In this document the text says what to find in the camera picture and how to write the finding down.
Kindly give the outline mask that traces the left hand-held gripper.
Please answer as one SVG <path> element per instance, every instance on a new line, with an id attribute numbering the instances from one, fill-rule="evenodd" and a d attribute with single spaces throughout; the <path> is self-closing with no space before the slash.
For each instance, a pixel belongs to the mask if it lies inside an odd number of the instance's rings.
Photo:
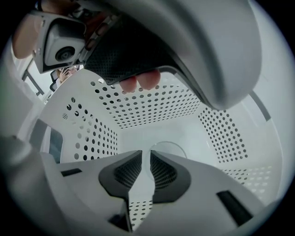
<path id="1" fill-rule="evenodd" d="M 85 65 L 102 37 L 120 19 L 118 11 L 106 11 L 103 21 L 87 37 L 86 20 L 98 12 L 82 7 L 68 16 L 32 10 L 30 15 L 41 20 L 33 54 L 40 73 L 74 65 Z"/>

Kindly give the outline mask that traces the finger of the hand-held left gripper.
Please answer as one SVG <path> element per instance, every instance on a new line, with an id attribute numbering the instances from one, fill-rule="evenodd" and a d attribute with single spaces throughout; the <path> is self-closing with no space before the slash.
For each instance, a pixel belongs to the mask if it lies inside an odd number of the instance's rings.
<path id="1" fill-rule="evenodd" d="M 145 72 L 178 74 L 212 109 L 230 108 L 255 87 L 261 40 L 247 0 L 95 0 L 120 19 L 85 69 L 109 85 Z"/>

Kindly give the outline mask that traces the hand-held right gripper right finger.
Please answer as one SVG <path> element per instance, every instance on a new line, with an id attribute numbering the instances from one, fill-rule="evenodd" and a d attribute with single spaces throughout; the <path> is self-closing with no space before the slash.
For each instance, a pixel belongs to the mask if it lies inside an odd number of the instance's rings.
<path id="1" fill-rule="evenodd" d="M 250 236 L 276 208 L 216 167 L 154 150 L 150 164 L 155 191 L 141 236 Z"/>

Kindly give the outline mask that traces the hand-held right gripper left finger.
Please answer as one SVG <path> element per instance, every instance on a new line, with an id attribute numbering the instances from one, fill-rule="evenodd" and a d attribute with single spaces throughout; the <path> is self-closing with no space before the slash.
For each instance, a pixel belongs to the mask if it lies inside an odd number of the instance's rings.
<path id="1" fill-rule="evenodd" d="M 53 236 L 133 236 L 129 191 L 141 172 L 142 152 L 55 163 L 46 157 L 46 179 L 56 214 Z"/>

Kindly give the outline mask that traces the person's left hand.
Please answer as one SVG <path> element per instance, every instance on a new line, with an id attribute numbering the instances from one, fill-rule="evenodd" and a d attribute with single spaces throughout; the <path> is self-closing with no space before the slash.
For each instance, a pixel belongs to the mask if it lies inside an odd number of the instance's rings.
<path id="1" fill-rule="evenodd" d="M 159 81 L 160 71 L 154 70 L 127 78 L 121 81 L 119 85 L 126 93 L 132 93 L 136 90 L 137 83 L 139 83 L 141 88 L 145 90 L 150 90 L 155 88 L 158 85 Z"/>

